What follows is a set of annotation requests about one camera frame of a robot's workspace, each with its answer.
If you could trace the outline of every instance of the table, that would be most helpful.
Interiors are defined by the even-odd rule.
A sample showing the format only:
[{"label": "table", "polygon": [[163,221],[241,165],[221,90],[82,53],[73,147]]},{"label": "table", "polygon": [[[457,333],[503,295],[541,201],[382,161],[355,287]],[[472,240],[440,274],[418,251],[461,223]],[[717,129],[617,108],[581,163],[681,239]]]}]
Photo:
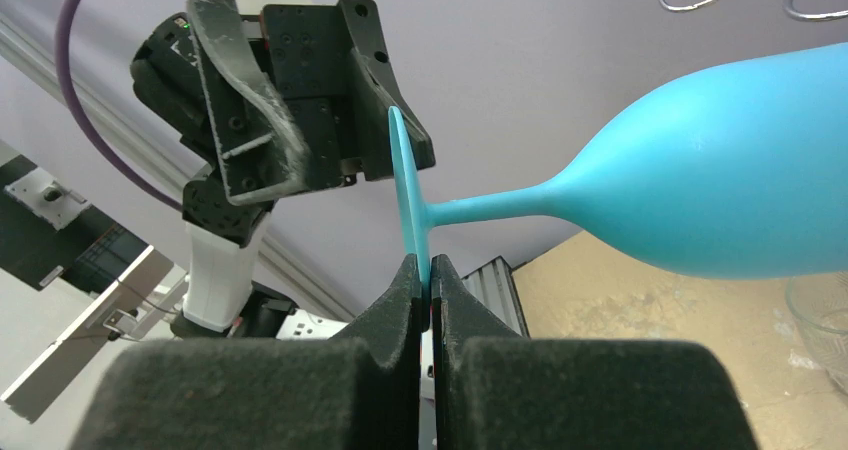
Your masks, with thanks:
[{"label": "table", "polygon": [[730,374],[762,449],[848,448],[848,396],[809,358],[784,301],[785,279],[685,277],[587,232],[513,277],[532,338],[698,342]]}]

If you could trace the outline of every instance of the wire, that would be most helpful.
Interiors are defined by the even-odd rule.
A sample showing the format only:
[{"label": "wire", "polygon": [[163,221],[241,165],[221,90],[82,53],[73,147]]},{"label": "wire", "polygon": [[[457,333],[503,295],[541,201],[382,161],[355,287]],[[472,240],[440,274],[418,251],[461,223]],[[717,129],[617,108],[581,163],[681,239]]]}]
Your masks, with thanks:
[{"label": "wire", "polygon": [[109,147],[109,144],[103,140],[97,129],[85,114],[85,109],[80,102],[77,92],[74,89],[74,82],[71,78],[71,26],[74,22],[74,15],[82,0],[65,0],[62,3],[62,10],[59,13],[59,21],[56,24],[55,47],[54,53],[56,58],[56,76],[59,79],[59,88],[62,91],[62,97],[68,105],[68,110],[76,120],[82,133],[94,145],[94,148],[100,152],[115,169],[123,174],[129,181],[134,183],[138,188],[146,192],[151,197],[159,200],[165,205],[174,210],[181,211],[182,206],[179,202],[162,193],[159,189],[151,185],[138,173],[135,172],[126,162],[121,160],[114,150]]},{"label": "wire", "polygon": [[128,342],[141,343],[141,340],[136,340],[135,338],[125,337],[123,335],[118,335],[118,338],[120,338],[121,340],[126,340]]},{"label": "wire", "polygon": [[53,340],[52,342],[50,342],[50,345],[55,345],[59,342],[67,342],[67,341],[70,341],[70,340],[85,340],[87,338],[104,338],[105,339],[105,338],[109,338],[109,335],[108,334],[105,334],[105,335],[77,335],[75,337],[68,337],[68,338]]}]

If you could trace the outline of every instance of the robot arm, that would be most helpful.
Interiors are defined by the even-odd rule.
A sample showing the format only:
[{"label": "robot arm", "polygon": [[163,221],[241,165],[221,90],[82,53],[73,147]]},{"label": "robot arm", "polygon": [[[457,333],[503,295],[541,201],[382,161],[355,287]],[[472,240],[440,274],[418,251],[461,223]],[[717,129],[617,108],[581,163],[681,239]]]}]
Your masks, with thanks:
[{"label": "robot arm", "polygon": [[392,176],[390,106],[403,110],[418,168],[435,164],[376,4],[307,3],[189,0],[132,62],[139,100],[207,162],[183,192],[192,259],[181,335],[226,335],[253,292],[276,200],[350,186],[360,172]]}]

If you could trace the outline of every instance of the screw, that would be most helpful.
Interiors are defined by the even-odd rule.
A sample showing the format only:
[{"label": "screw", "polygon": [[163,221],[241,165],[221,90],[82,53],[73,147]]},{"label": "screw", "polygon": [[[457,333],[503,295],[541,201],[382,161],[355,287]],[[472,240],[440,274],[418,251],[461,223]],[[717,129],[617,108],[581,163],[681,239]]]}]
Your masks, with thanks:
[{"label": "screw", "polygon": [[244,130],[244,122],[239,117],[230,117],[230,119],[227,121],[227,124],[235,132],[240,132]]},{"label": "screw", "polygon": [[312,50],[309,48],[304,48],[300,51],[300,64],[301,66],[309,65],[309,60],[312,58]]},{"label": "screw", "polygon": [[55,187],[50,187],[44,192],[44,200],[47,202],[55,202],[63,196],[62,192]]}]

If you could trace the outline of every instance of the clear glass bowl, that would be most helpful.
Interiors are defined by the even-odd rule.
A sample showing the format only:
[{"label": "clear glass bowl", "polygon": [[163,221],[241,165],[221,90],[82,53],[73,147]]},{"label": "clear glass bowl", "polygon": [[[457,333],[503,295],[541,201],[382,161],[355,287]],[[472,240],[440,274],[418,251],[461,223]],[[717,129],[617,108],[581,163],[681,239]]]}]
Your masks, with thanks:
[{"label": "clear glass bowl", "polygon": [[791,278],[786,304],[810,356],[848,393],[848,272]]}]

